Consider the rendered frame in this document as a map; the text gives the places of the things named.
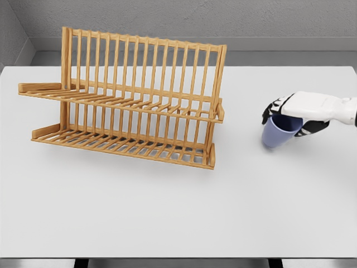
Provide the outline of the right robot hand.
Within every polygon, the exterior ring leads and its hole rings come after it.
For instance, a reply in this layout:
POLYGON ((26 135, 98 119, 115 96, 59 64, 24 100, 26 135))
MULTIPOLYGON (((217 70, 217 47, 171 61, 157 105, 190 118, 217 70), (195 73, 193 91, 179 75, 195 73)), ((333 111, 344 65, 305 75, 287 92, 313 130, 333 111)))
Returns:
POLYGON ((305 118, 308 121, 295 134, 296 137, 301 137, 325 129, 332 119, 340 121, 341 112, 342 99, 326 94, 300 91, 272 102, 262 114, 262 123, 265 124, 273 114, 305 118))

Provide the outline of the blue cup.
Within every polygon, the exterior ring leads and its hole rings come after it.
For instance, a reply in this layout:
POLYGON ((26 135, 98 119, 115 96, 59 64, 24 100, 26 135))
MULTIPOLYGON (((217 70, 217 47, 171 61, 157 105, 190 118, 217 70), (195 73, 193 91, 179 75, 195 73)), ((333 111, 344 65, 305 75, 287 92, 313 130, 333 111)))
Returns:
POLYGON ((262 141, 267 147, 277 147, 291 139, 302 126, 302 118, 273 114, 264 127, 262 141))

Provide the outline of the wooden two-tier dish rack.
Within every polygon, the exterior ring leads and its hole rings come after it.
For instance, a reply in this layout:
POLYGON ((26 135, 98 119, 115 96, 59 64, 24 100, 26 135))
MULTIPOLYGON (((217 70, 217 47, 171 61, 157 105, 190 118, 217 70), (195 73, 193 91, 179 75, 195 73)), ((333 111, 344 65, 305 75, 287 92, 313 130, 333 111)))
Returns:
POLYGON ((197 168, 215 166, 226 45, 64 27, 61 80, 20 95, 60 102, 36 142, 197 168))

